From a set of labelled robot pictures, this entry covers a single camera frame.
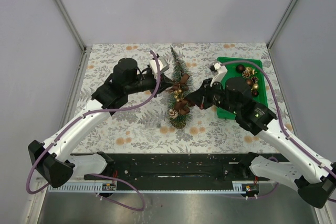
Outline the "brown ribbon pinecone ornament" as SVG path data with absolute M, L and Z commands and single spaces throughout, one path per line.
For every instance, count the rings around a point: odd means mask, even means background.
M 185 116 L 189 114 L 189 103 L 184 98 L 184 92 L 188 90 L 187 81 L 189 80 L 187 73 L 183 74 L 179 82 L 176 82 L 173 87 L 169 89 L 174 93 L 175 103 L 171 109 L 169 109 L 169 115 L 172 119 L 177 119 L 179 115 Z

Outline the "green plastic tray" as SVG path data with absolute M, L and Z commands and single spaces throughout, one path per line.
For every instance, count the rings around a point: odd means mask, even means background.
M 243 98 L 252 99 L 258 103 L 261 103 L 265 106 L 267 103 L 267 95 L 265 88 L 264 75 L 257 69 L 262 68 L 263 65 L 260 60 L 253 59 L 241 59 L 241 65 L 245 68 L 251 68 L 256 70 L 255 74 L 244 75 L 241 72 L 236 70 L 236 67 L 239 65 L 238 58 L 228 58 L 228 57 L 218 57 L 217 61 L 220 63 L 225 63 L 227 73 L 224 75 L 221 84 L 225 89 L 226 96 L 229 100 L 231 106 L 235 105 L 236 101 L 241 101 Z M 257 96 L 253 96 L 254 92 L 253 87 L 249 86 L 246 83 L 247 79 L 256 79 L 258 84 Z

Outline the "shiny dark red bauble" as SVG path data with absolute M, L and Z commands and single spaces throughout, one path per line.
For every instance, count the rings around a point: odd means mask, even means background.
M 253 96 L 253 97 L 258 97 L 258 96 L 259 96 L 259 92 L 258 92 L 258 90 L 253 90 L 253 91 L 252 91 L 252 96 Z

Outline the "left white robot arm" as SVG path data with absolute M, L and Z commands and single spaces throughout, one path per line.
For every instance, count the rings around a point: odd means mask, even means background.
M 53 188 L 62 186 L 72 176 L 96 173 L 102 179 L 112 177 L 114 167 L 102 154 L 88 154 L 75 161 L 70 157 L 72 151 L 98 124 L 116 112 L 127 111 L 124 105 L 129 95 L 150 91 L 155 97 L 170 88 L 173 82 L 164 74 L 168 69 L 164 57 L 151 59 L 144 70 L 132 58 L 120 59 L 76 117 L 43 142 L 34 140 L 29 144 L 33 170 Z

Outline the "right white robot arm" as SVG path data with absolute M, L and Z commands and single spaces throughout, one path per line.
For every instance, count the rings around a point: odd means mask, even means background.
M 186 99 L 200 109 L 214 105 L 235 113 L 241 128 L 268 142 L 290 162 L 285 165 L 256 155 L 239 166 L 243 179 L 271 179 L 296 191 L 311 206 L 323 208 L 335 190 L 335 163 L 313 151 L 291 134 L 272 110 L 254 101 L 243 78 L 230 78 L 224 86 L 206 79 Z

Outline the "small green christmas tree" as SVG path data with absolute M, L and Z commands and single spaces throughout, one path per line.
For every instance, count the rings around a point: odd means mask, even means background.
M 173 86 L 168 90 L 170 94 L 168 105 L 169 122 L 174 128 L 182 129 L 191 120 L 191 105 L 186 100 L 186 96 L 191 92 L 193 81 L 183 57 L 172 46 L 170 50 L 173 63 Z

